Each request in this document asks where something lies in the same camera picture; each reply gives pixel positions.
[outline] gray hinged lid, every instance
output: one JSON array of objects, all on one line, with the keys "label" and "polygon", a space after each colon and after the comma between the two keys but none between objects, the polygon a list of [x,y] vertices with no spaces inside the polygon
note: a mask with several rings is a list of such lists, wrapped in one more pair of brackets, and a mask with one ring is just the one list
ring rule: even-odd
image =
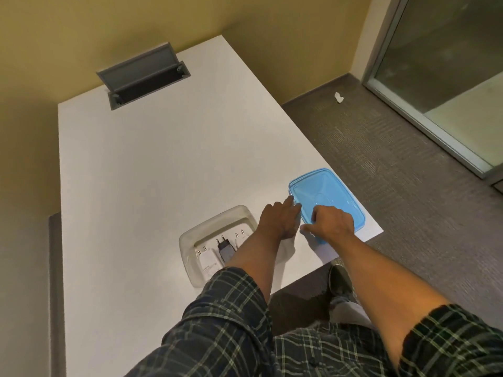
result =
[{"label": "gray hinged lid", "polygon": [[178,58],[171,44],[164,43],[127,61],[98,71],[97,75],[111,92],[116,92],[177,64]]}]

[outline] glass door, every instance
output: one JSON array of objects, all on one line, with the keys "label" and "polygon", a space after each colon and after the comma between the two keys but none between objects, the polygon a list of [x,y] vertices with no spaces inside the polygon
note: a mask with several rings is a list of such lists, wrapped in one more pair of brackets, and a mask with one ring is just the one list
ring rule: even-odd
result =
[{"label": "glass door", "polygon": [[503,164],[502,32],[503,0],[401,0],[366,82],[481,178]]}]

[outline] person's left hand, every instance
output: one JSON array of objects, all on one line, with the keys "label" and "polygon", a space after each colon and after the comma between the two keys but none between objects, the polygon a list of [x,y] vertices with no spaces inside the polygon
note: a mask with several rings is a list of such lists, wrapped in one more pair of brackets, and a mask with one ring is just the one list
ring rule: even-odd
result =
[{"label": "person's left hand", "polygon": [[301,204],[293,205],[293,196],[288,196],[285,202],[275,202],[267,205],[260,216],[258,230],[266,232],[277,239],[292,238],[300,225],[298,217]]}]

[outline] blue container lid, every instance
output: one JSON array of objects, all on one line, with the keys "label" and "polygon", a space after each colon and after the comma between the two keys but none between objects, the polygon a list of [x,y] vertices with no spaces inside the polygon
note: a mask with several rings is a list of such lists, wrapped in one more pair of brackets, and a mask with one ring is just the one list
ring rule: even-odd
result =
[{"label": "blue container lid", "polygon": [[307,224],[312,224],[316,205],[335,206],[353,216],[355,232],[365,225],[365,215],[349,190],[339,178],[327,168],[314,170],[297,177],[288,185],[295,202],[302,204],[300,215]]}]

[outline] carpet floor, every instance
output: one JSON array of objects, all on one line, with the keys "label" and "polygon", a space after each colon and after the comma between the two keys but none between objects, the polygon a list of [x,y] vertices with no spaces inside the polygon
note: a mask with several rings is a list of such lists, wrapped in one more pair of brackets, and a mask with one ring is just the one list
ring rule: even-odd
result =
[{"label": "carpet floor", "polygon": [[[503,328],[502,194],[351,75],[283,108],[383,228],[369,244]],[[329,266],[273,295],[275,334],[328,319]]]}]

